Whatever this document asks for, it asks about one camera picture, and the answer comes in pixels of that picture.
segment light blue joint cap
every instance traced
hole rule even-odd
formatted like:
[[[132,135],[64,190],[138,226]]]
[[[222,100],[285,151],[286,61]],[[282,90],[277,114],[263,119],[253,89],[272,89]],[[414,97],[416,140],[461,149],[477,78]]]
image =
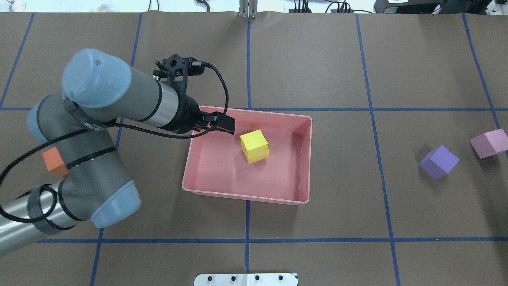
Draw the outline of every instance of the light blue joint cap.
[[[89,108],[109,106],[131,85],[131,69],[123,60],[96,49],[77,52],[64,69],[62,89],[70,100]]]
[[[37,119],[37,115],[39,114],[39,107],[43,101],[44,99],[37,103],[37,105],[30,110],[28,117],[26,118],[26,124],[28,125],[28,129],[30,130],[32,136],[35,137],[35,139],[39,140],[41,143],[46,143],[48,139],[42,134],[41,128],[39,127],[39,120]]]
[[[92,214],[90,220],[98,228],[108,227],[132,215],[140,206],[134,181],[128,181]]]

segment pink plastic box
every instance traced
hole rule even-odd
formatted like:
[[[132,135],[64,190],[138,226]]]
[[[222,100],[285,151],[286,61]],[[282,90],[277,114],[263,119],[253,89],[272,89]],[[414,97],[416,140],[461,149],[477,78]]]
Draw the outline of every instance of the pink plastic box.
[[[236,120],[235,135],[215,131],[191,140],[182,188],[199,195],[259,202],[308,202],[312,118],[241,109],[228,109],[228,115]],[[257,129],[268,141],[270,156],[249,164],[240,135]]]

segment cube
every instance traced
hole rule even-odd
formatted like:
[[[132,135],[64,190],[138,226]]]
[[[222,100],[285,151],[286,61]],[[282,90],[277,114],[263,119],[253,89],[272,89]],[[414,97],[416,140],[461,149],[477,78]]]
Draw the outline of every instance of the cube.
[[[256,130],[240,136],[243,154],[249,164],[268,158],[268,142],[261,130]]]
[[[497,129],[470,140],[478,157],[485,158],[508,150],[508,136],[504,130]]]
[[[419,166],[434,179],[438,179],[449,174],[458,162],[459,158],[446,149],[445,146],[441,145],[430,151],[420,162]]]
[[[46,162],[46,168],[48,168],[48,171],[50,173],[62,177],[65,177],[69,174],[62,158],[60,157],[60,153],[58,152],[56,147],[53,147],[48,151],[42,153],[42,157],[44,157],[44,161]]]

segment pink cube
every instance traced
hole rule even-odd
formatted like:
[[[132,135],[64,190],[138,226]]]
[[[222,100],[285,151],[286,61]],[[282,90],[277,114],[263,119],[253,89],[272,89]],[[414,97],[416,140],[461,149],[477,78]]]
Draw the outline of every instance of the pink cube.
[[[508,150],[508,136],[502,128],[484,133],[470,141],[480,158],[489,157]]]

